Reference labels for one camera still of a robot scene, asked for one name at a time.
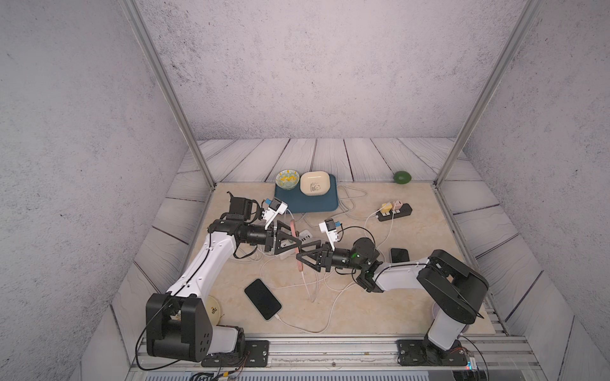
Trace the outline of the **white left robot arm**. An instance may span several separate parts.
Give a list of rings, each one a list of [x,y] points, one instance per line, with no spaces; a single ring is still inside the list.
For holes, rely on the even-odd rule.
[[[146,327],[141,339],[147,354],[176,363],[203,362],[213,355],[242,358],[246,340],[238,327],[211,323],[205,302],[227,260],[237,256],[240,244],[265,252],[282,253],[281,241],[300,241],[288,234],[288,225],[275,222],[287,203],[278,198],[258,203],[230,196],[228,212],[209,225],[201,248],[185,273],[165,293],[153,294],[146,303]]]

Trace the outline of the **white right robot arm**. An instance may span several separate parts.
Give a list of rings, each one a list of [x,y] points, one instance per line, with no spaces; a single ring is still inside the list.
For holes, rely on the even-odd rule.
[[[384,263],[380,255],[372,239],[363,237],[351,249],[318,241],[303,244],[296,258],[317,272],[333,268],[357,271],[354,282],[369,293],[424,290],[439,308],[426,340],[438,350],[450,351],[466,327],[481,317],[479,310],[489,290],[488,281],[442,249],[423,260],[398,264]]]

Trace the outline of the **white black-screen phone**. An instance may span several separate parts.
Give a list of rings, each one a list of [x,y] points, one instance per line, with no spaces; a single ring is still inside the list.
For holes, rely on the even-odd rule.
[[[262,279],[255,279],[245,288],[244,292],[266,321],[274,318],[282,309],[281,302]]]

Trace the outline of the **white power strip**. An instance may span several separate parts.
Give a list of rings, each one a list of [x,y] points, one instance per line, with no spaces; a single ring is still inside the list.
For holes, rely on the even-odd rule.
[[[304,230],[304,231],[299,232],[298,238],[300,239],[300,241],[302,243],[306,243],[306,242],[309,242],[309,241],[313,240],[313,236],[312,236],[312,234],[311,234],[311,232],[309,230]],[[281,242],[281,248],[285,249],[285,248],[287,248],[287,247],[289,247],[289,246],[291,246],[293,244],[294,244],[294,242],[291,241],[291,240],[284,240],[284,241]],[[292,249],[289,249],[289,250],[285,250],[284,252],[278,254],[277,256],[281,260],[285,260],[285,259],[287,259],[287,258],[289,258],[291,256],[294,256],[295,254],[296,254],[296,248],[292,248]]]

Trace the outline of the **dark teal tray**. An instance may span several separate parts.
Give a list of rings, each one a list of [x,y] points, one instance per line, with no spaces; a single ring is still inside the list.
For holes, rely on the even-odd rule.
[[[293,214],[332,212],[338,209],[337,182],[334,175],[330,175],[330,190],[325,195],[305,195],[299,186],[292,190],[283,190],[276,186],[274,196],[286,203]]]

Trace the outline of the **patterned teal yellow bowl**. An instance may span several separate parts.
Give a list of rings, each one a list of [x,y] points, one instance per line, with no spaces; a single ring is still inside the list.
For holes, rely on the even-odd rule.
[[[280,171],[275,178],[276,185],[285,191],[296,188],[300,182],[300,174],[293,169]]]

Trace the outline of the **cream square panda bowl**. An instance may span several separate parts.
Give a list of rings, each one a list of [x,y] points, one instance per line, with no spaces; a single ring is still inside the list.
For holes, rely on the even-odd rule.
[[[330,185],[330,175],[325,171],[310,171],[300,176],[300,191],[309,197],[325,195]]]

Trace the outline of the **yellow usb charger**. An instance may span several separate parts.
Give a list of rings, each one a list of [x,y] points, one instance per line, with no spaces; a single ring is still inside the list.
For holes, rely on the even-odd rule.
[[[382,205],[381,209],[380,209],[380,213],[384,216],[389,215],[390,211],[393,209],[393,204],[392,203],[385,203]]]

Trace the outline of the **cream yellow plate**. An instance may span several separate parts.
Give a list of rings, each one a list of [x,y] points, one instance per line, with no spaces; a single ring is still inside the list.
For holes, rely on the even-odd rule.
[[[211,325],[218,325],[222,317],[222,308],[219,301],[213,296],[209,296],[204,303]]]

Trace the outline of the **black power strip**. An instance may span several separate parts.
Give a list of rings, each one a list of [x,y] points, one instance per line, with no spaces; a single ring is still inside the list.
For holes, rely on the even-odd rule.
[[[379,222],[386,222],[396,220],[402,217],[408,217],[412,214],[411,206],[407,204],[401,204],[400,208],[395,210],[390,208],[386,213],[383,210],[376,212],[376,218]]]

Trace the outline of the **green lime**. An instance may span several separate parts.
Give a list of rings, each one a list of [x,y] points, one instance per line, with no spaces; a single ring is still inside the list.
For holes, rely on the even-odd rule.
[[[407,171],[396,171],[393,175],[393,181],[396,184],[409,184],[412,181],[412,176]]]

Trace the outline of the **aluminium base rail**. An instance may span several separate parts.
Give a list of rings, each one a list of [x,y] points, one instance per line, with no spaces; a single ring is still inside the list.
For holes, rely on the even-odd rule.
[[[236,364],[211,367],[179,362],[164,367],[160,358],[139,352],[140,366],[132,366],[128,380],[544,380],[546,376],[531,347],[521,337],[467,335],[461,339],[460,365],[404,366],[408,355],[402,337],[381,335],[296,334],[255,335],[267,341],[265,352],[257,351]]]

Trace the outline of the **aluminium frame post left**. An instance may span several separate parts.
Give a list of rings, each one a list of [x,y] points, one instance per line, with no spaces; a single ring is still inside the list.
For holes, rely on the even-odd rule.
[[[141,12],[138,9],[137,2],[133,0],[121,0],[119,3],[124,10],[125,16],[130,23],[136,39],[138,40],[138,44],[140,45],[141,50],[144,53],[150,68],[152,69],[152,73],[156,78],[162,95],[170,107],[179,130],[187,143],[187,147],[189,148],[190,153],[193,155],[195,163],[197,164],[199,170],[203,173],[203,177],[206,180],[207,185],[214,190],[216,188],[214,177],[207,166],[207,162],[204,159],[200,146],[195,139],[195,135],[189,121],[187,120],[187,116],[180,104],[173,85],[171,84],[171,80],[165,71],[164,65],[156,50],[149,30],[146,27],[145,20],[141,16]]]

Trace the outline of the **aluminium frame post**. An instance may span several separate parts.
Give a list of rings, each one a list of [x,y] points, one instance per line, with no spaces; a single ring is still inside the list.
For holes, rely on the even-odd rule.
[[[156,78],[162,95],[170,107],[179,130],[187,143],[187,147],[189,148],[190,153],[193,155],[195,163],[197,164],[199,170],[203,173],[203,177],[206,180],[207,185],[214,190],[216,188],[214,177],[207,166],[207,162],[204,159],[200,146],[195,139],[195,135],[189,121],[187,120],[187,116],[180,104],[173,85],[171,84],[171,80],[165,71],[164,65],[156,50],[149,30],[146,27],[145,20],[141,16],[141,12],[138,9],[137,2],[133,0],[121,0],[119,3],[124,10],[125,16],[130,23],[136,39],[138,40],[138,44],[140,45],[141,50],[144,53],[150,68],[152,69],[152,73]]]
[[[436,189],[440,189],[442,184],[447,180],[455,162],[458,159],[459,153],[462,151],[462,149],[464,149],[468,139],[470,139],[473,131],[477,127],[481,116],[485,112],[485,108],[491,101],[497,87],[499,87],[503,75],[519,51],[519,46],[522,44],[528,30],[532,27],[532,23],[534,22],[542,3],[543,2],[540,0],[526,1],[524,9],[518,17],[515,27],[513,28],[505,46],[501,50],[500,55],[493,65],[492,71],[490,72],[488,79],[485,81],[481,93],[478,95],[476,102],[473,104],[472,110],[470,111],[467,119],[465,119],[465,122],[454,140],[451,150],[449,151],[448,157],[446,158],[445,163],[434,181]]]

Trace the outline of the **aluminium frame post right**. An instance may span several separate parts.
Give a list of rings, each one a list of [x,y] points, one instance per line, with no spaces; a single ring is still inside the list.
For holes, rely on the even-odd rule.
[[[447,180],[455,162],[458,159],[459,153],[462,151],[462,149],[464,149],[468,139],[470,139],[473,131],[477,127],[481,116],[485,112],[485,108],[491,101],[497,87],[499,87],[503,75],[519,51],[519,46],[522,44],[528,30],[532,27],[532,23],[534,22],[542,3],[543,2],[540,0],[526,1],[524,9],[518,17],[515,27],[513,28],[505,46],[501,50],[500,55],[493,65],[492,71],[490,72],[488,79],[485,81],[481,93],[478,95],[476,102],[473,104],[472,110],[470,111],[467,119],[465,119],[465,122],[454,140],[451,150],[449,151],[448,157],[446,158],[445,163],[434,181],[436,189],[440,189],[442,184]]]

